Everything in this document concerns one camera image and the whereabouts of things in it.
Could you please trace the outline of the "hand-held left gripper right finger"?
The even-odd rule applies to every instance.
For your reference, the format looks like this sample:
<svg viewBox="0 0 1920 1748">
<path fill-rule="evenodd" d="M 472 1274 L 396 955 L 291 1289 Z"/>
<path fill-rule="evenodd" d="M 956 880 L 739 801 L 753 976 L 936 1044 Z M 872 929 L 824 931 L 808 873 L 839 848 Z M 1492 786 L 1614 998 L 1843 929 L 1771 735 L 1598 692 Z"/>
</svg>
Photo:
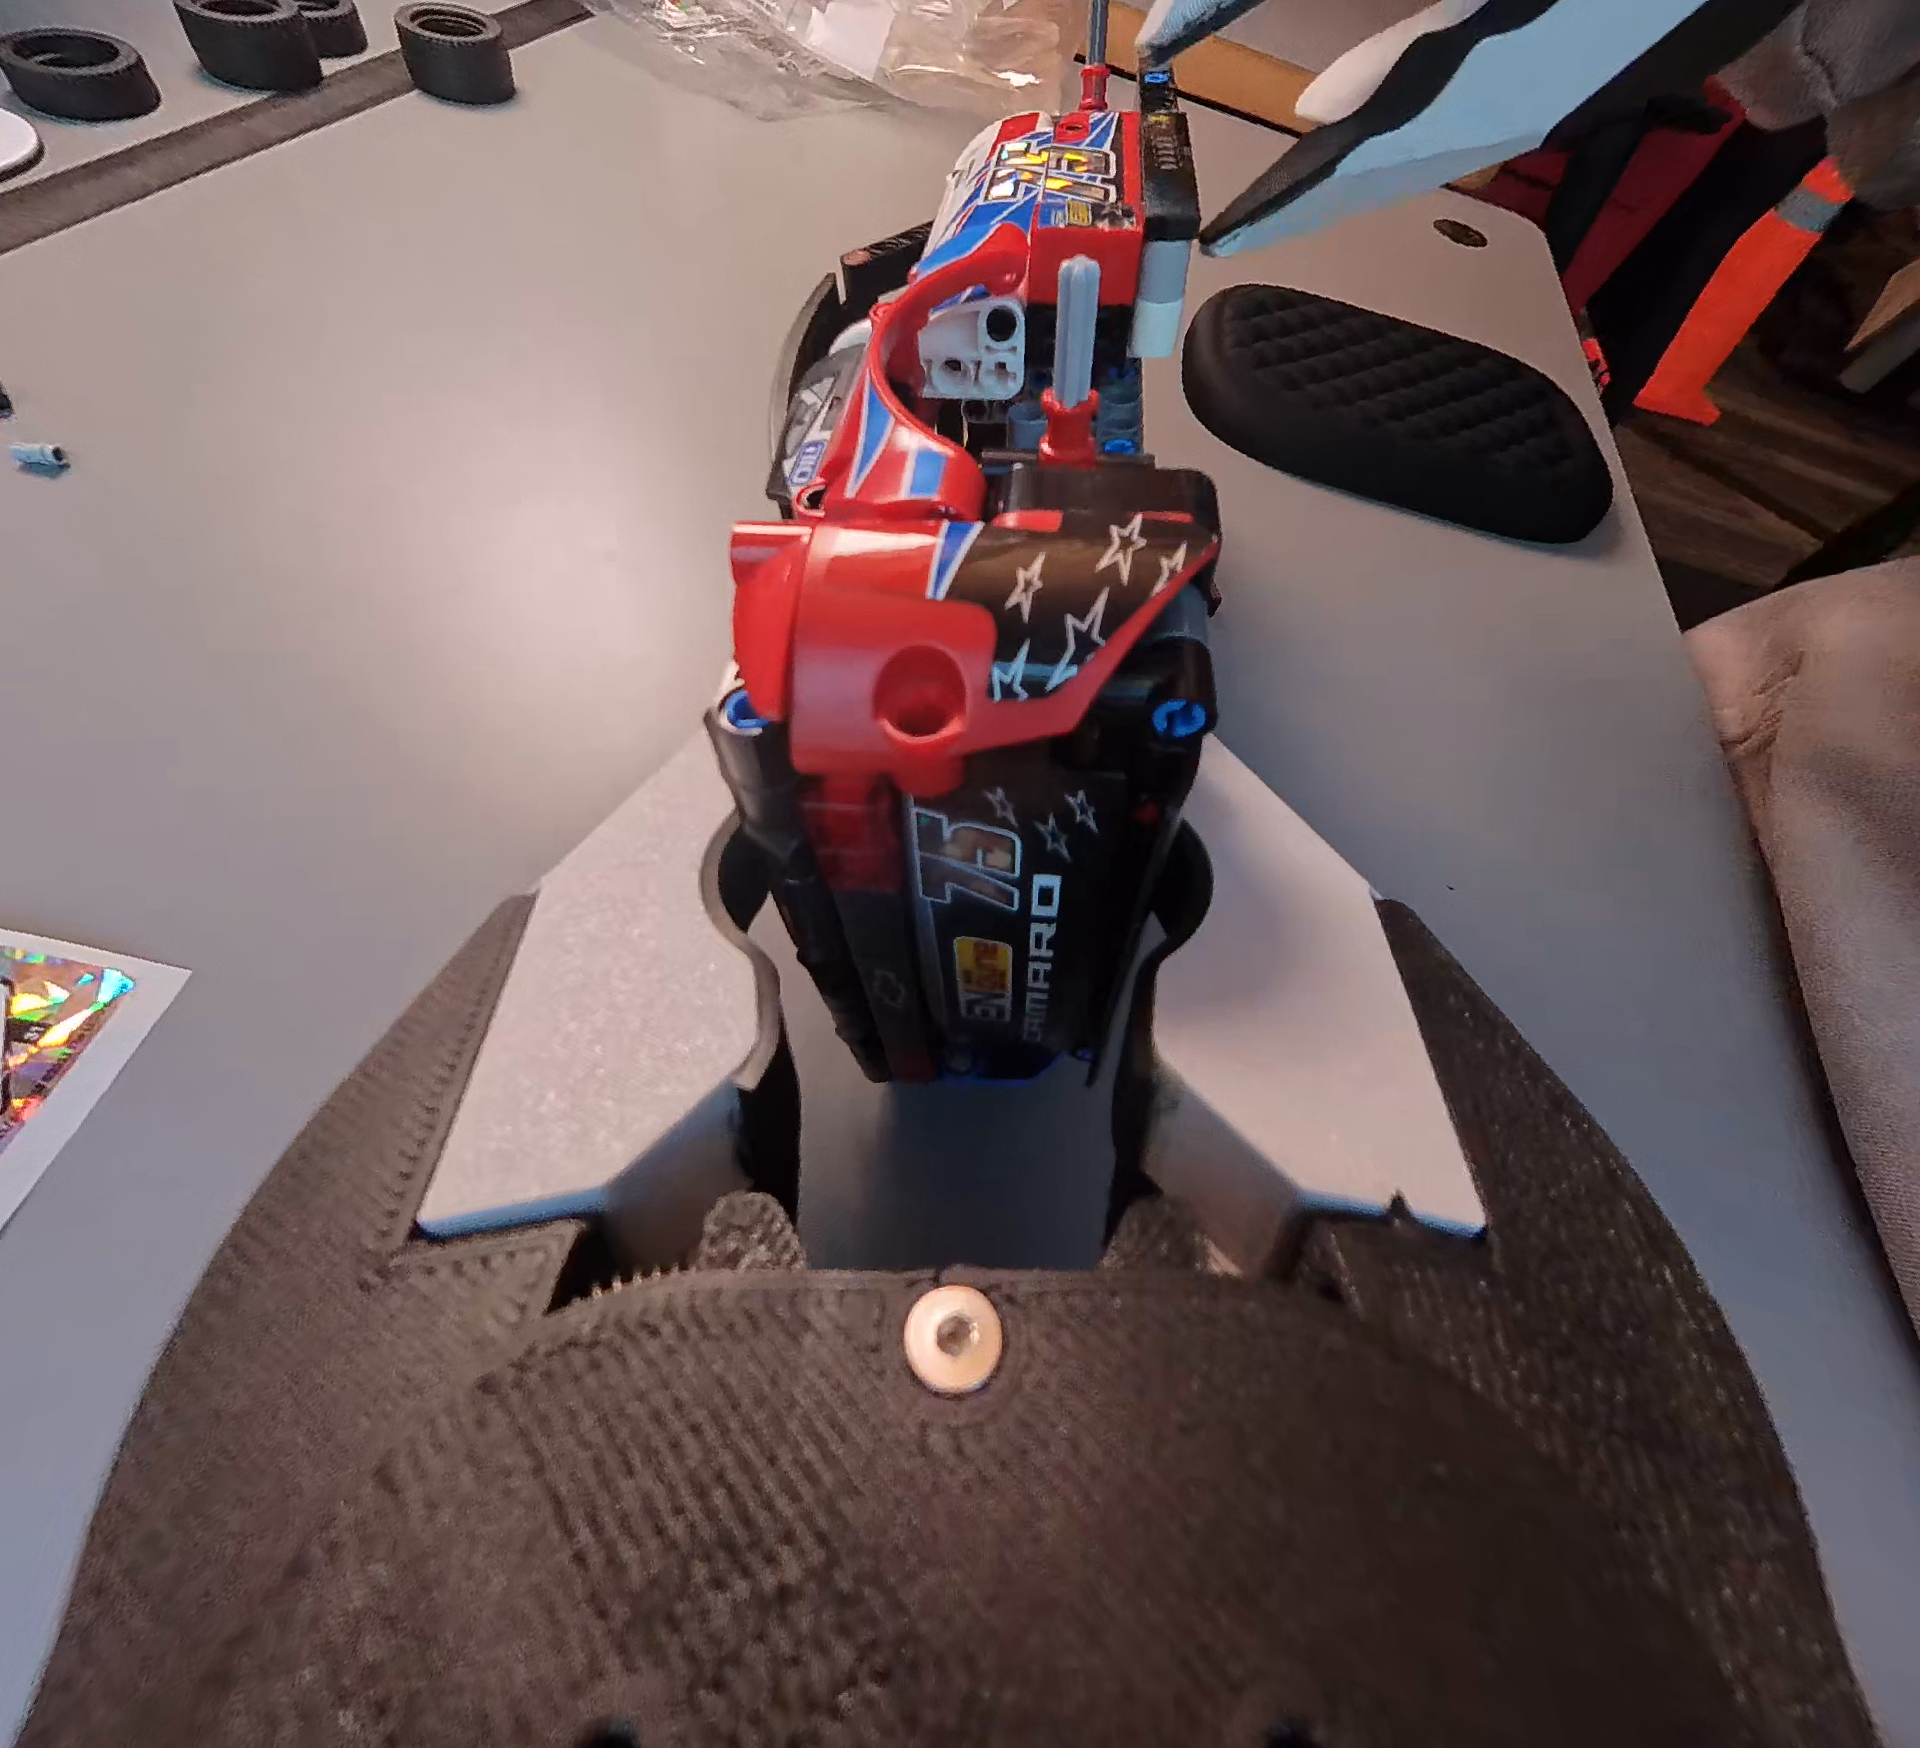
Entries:
<svg viewBox="0 0 1920 1748">
<path fill-rule="evenodd" d="M 1153 1185 L 1245 1277 L 1314 1219 L 1478 1241 L 1484 1195 L 1366 873 L 1224 741 L 1137 965 Z"/>
</svg>

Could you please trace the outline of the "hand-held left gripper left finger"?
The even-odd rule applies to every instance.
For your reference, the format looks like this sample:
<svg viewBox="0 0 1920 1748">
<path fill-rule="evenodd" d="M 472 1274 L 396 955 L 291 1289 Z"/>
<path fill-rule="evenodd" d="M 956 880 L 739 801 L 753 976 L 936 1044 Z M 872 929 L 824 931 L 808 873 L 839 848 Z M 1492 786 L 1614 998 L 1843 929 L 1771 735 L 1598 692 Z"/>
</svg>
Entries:
<svg viewBox="0 0 1920 1748">
<path fill-rule="evenodd" d="M 416 1226 L 595 1219 L 698 1241 L 741 1190 L 739 1118 L 780 976 L 723 905 L 733 793 L 694 733 L 539 884 Z"/>
</svg>

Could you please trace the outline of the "red blue lego car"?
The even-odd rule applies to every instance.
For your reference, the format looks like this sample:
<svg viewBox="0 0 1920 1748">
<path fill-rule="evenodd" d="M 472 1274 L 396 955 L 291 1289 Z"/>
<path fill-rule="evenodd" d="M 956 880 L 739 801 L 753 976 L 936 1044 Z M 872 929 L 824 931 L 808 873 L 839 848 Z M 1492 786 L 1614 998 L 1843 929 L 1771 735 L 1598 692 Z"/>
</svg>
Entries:
<svg viewBox="0 0 1920 1748">
<path fill-rule="evenodd" d="M 989 122 L 927 224 L 837 260 L 780 403 L 780 520 L 733 532 L 709 735 L 881 1084 L 1096 1060 L 1215 727 L 1224 516 L 1142 415 L 1192 244 L 1142 236 L 1109 16 L 1070 104 Z"/>
</svg>

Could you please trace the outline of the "person's right forearm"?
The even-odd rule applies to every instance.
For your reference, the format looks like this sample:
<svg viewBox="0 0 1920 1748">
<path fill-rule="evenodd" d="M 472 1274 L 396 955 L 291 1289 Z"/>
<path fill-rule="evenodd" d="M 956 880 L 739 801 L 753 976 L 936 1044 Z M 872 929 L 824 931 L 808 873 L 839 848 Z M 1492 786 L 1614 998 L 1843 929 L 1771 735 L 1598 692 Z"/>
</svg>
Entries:
<svg viewBox="0 0 1920 1748">
<path fill-rule="evenodd" d="M 1718 75 L 1743 119 L 1820 119 L 1855 200 L 1918 206 L 1918 0 L 1804 0 Z"/>
</svg>

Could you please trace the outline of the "red office chair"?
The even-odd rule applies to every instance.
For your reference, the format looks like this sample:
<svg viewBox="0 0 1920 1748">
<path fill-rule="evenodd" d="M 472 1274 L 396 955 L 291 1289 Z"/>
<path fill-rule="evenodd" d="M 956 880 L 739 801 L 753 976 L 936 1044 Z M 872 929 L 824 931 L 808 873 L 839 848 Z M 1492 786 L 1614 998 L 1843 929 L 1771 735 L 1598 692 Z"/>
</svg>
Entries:
<svg viewBox="0 0 1920 1748">
<path fill-rule="evenodd" d="M 1569 296 L 1575 332 L 1596 387 L 1609 391 L 1609 364 L 1591 321 L 1591 296 L 1646 241 L 1710 165 L 1743 109 L 1707 81 L 1691 96 L 1654 98 L 1626 122 L 1585 131 L 1572 150 L 1508 158 L 1484 200 L 1531 219 Z"/>
</svg>

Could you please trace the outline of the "orange traffic cone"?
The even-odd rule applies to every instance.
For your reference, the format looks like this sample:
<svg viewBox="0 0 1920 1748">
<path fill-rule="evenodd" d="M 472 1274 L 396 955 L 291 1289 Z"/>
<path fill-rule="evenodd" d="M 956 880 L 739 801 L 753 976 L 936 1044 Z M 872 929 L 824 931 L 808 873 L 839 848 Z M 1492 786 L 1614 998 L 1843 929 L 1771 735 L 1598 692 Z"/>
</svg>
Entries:
<svg viewBox="0 0 1920 1748">
<path fill-rule="evenodd" d="M 1720 410 L 1710 395 L 1718 373 L 1831 232 L 1849 200 L 1851 185 L 1834 165 L 1834 156 L 1823 156 L 1823 162 L 1724 254 L 1632 407 L 1685 425 L 1718 425 Z"/>
</svg>

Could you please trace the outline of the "holographic sticker sheet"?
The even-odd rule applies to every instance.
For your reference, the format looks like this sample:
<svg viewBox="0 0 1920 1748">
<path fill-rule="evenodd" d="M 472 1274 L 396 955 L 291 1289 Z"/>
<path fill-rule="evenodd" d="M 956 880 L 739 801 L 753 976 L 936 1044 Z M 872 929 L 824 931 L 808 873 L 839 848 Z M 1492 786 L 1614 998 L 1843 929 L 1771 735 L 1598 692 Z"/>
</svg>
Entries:
<svg viewBox="0 0 1920 1748">
<path fill-rule="evenodd" d="M 185 984 L 180 965 L 2 929 L 2 1224 Z"/>
</svg>

